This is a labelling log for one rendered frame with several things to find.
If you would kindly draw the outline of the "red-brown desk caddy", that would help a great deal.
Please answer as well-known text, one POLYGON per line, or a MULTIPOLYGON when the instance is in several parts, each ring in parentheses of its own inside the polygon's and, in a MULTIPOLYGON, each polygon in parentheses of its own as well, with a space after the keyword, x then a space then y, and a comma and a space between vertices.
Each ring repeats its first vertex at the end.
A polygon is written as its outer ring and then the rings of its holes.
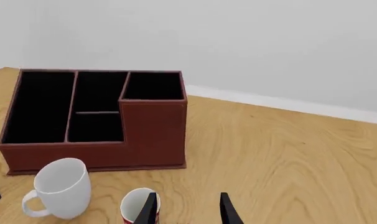
POLYGON ((91 172, 183 169, 187 105, 180 71, 23 68, 0 152, 9 175, 68 157, 91 172))

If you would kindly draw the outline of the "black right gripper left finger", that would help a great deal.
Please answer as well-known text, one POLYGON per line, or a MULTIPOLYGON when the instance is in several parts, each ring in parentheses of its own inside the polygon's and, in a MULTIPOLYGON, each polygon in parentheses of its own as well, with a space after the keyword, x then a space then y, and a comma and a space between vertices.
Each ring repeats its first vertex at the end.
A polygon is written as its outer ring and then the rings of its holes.
POLYGON ((156 224, 157 222, 157 194, 149 194, 141 212, 134 221, 134 224, 156 224))

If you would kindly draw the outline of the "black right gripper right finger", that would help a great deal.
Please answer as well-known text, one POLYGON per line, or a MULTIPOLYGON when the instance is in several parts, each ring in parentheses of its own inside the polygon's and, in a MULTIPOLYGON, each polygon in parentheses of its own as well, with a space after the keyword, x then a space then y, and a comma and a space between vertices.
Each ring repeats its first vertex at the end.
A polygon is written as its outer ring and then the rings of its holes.
POLYGON ((222 224, 244 224, 226 192, 220 194, 220 216, 222 224))

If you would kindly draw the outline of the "red mug with white inside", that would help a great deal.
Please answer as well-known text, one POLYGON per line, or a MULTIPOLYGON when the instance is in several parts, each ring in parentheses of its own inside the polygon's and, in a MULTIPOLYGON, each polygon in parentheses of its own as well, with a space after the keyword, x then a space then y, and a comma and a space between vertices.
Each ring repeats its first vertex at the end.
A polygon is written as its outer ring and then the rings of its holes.
MULTIPOLYGON (((145 202, 150 193, 155 192, 149 188, 136 188, 126 194, 120 205, 120 212, 123 218, 124 224, 133 224, 137 216, 139 215, 140 211, 142 210, 145 202)), ((159 223, 159 212, 161 208, 161 198, 157 192, 157 213, 156 213, 156 220, 154 224, 159 223)))

